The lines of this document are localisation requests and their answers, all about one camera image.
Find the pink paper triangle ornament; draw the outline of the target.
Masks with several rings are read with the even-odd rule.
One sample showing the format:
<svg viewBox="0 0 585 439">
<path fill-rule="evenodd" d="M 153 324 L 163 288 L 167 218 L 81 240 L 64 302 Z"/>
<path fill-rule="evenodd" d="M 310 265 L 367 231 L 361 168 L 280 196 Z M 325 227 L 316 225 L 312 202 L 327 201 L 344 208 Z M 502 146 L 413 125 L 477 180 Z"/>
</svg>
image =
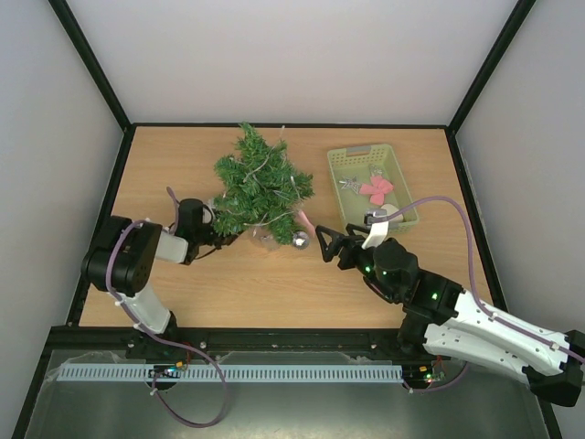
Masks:
<svg viewBox="0 0 585 439">
<path fill-rule="evenodd" d="M 308 219 L 308 217 L 306 216 L 306 214 L 303 210 L 299 210 L 297 212 L 297 222 L 299 224 L 301 224 L 311 236 L 315 235 L 315 226 Z"/>
</svg>

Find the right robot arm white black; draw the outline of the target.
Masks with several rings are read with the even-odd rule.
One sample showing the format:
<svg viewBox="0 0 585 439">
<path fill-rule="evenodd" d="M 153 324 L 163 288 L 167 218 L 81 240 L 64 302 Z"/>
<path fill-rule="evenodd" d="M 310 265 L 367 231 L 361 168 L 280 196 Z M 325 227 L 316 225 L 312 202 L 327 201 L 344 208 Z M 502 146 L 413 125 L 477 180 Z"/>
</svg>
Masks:
<svg viewBox="0 0 585 439">
<path fill-rule="evenodd" d="M 584 335 L 529 324 L 476 300 L 460 284 L 420 268 L 415 254 L 393 238 L 369 243 L 362 234 L 316 229 L 325 262 L 357 269 L 365 284 L 405 314 L 397 341 L 415 359 L 423 353 L 491 369 L 527 385 L 538 398 L 573 407 L 581 394 Z"/>
</svg>

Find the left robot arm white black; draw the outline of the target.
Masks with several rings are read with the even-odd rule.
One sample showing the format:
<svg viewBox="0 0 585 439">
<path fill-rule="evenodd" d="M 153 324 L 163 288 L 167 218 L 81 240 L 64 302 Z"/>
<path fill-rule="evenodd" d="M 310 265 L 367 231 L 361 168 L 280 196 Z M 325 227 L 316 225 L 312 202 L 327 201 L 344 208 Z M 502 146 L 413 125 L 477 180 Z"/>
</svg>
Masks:
<svg viewBox="0 0 585 439">
<path fill-rule="evenodd" d="M 81 263 L 81 276 L 113 298 L 132 320 L 133 328 L 171 350 L 194 349 L 179 335 L 175 314 L 165 307 L 150 283 L 155 261 L 189 265 L 202 259 L 201 247 L 212 254 L 229 246 L 239 233 L 223 236 L 214 230 L 218 212 L 197 198 L 174 200 L 175 219 L 165 227 L 149 219 L 120 216 L 105 220 Z"/>
</svg>

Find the light green plastic basket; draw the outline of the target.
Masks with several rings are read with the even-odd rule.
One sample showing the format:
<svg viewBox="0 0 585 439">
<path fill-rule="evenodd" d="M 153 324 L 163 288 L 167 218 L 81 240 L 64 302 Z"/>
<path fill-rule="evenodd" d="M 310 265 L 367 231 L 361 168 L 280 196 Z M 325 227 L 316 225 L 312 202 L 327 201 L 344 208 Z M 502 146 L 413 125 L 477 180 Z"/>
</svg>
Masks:
<svg viewBox="0 0 585 439">
<path fill-rule="evenodd" d="M 327 160 L 342 223 L 361 224 L 367 211 L 389 215 L 413 202 L 392 146 L 333 149 Z"/>
</svg>

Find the pink bow ornament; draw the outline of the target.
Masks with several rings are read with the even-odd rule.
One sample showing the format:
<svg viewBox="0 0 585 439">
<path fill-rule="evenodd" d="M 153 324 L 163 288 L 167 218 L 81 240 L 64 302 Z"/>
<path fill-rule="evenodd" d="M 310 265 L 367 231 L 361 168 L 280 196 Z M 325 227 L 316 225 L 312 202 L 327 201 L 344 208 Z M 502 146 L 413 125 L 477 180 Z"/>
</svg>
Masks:
<svg viewBox="0 0 585 439">
<path fill-rule="evenodd" d="M 394 185 L 384 177 L 371 177 L 368 184 L 362 184 L 360 195 L 369 196 L 369 202 L 376 206 L 382 206 L 385 196 L 392 192 Z"/>
</svg>

